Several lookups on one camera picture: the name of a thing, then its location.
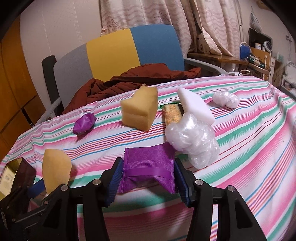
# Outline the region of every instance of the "purple candy wrapper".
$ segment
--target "purple candy wrapper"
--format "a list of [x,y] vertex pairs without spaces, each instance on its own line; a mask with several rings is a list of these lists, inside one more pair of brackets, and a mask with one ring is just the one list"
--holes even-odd
[[75,125],[73,127],[73,133],[78,135],[80,133],[90,130],[93,127],[95,121],[96,117],[93,113],[87,113],[83,115],[75,122]]
[[118,192],[125,193],[157,181],[168,192],[176,193],[174,158],[175,149],[168,142],[151,147],[125,148]]

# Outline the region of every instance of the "curtain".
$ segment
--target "curtain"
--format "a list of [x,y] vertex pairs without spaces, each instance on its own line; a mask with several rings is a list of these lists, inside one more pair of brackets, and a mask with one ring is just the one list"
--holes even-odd
[[210,53],[239,57],[240,34],[233,0],[190,0]]
[[[187,56],[189,48],[194,49],[195,25],[188,9],[189,0],[100,0],[100,5],[101,35],[139,25],[169,24],[176,30],[183,56]],[[190,19],[191,31],[186,17]]]

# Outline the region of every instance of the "table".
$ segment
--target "table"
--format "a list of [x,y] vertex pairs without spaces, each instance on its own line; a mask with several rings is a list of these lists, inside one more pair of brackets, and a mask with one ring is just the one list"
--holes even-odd
[[[255,215],[269,241],[281,240],[293,219],[296,197],[296,103],[266,81],[254,77],[205,77],[157,85],[158,104],[178,99],[179,87],[192,90],[208,103],[212,125],[220,146],[218,160],[196,170],[186,155],[179,155],[184,167],[212,186],[234,185]],[[211,100],[218,90],[229,90],[240,98],[234,109],[218,107]],[[125,127],[121,123],[120,100],[134,91],[88,104],[68,114],[46,121],[20,135],[5,164],[24,157],[42,178],[45,149],[63,149],[72,159],[69,185],[78,187],[99,178],[126,147],[161,144],[164,117],[158,109],[149,132]],[[72,133],[76,120],[86,113],[97,117],[94,129],[77,137]],[[178,194],[166,192],[157,183],[117,194],[104,209],[111,241],[185,240],[193,209],[187,208]],[[217,207],[213,210],[211,241],[217,235]],[[82,207],[78,208],[80,240],[83,232]]]
[[258,67],[257,65],[251,64],[246,60],[242,60],[236,57],[226,56],[226,55],[214,55],[214,54],[203,54],[203,53],[188,53],[189,58],[210,62],[218,67],[222,68],[222,64],[238,64],[242,66],[242,69],[249,66],[250,68],[265,74],[269,75],[269,71],[267,69],[263,69]]

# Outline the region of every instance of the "cardboard box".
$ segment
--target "cardboard box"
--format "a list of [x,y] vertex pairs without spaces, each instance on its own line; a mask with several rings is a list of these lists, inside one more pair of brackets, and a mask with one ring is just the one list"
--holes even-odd
[[10,161],[4,167],[0,178],[0,200],[19,186],[31,186],[36,177],[36,170],[24,158]]
[[197,50],[200,53],[210,54],[210,47],[203,34],[197,36]]
[[265,5],[265,3],[262,2],[261,0],[256,0],[256,3],[257,3],[257,5],[258,5],[259,8],[271,11],[270,8],[267,7],[267,6]]

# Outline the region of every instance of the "bubble wrap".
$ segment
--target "bubble wrap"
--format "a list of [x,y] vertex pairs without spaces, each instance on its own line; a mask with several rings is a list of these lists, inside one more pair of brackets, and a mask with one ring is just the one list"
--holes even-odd
[[217,105],[234,109],[239,105],[240,99],[229,91],[216,91],[213,94],[213,101]]
[[190,163],[197,169],[214,163],[220,153],[214,130],[190,112],[184,113],[180,122],[169,124],[165,136],[177,151],[188,154]]

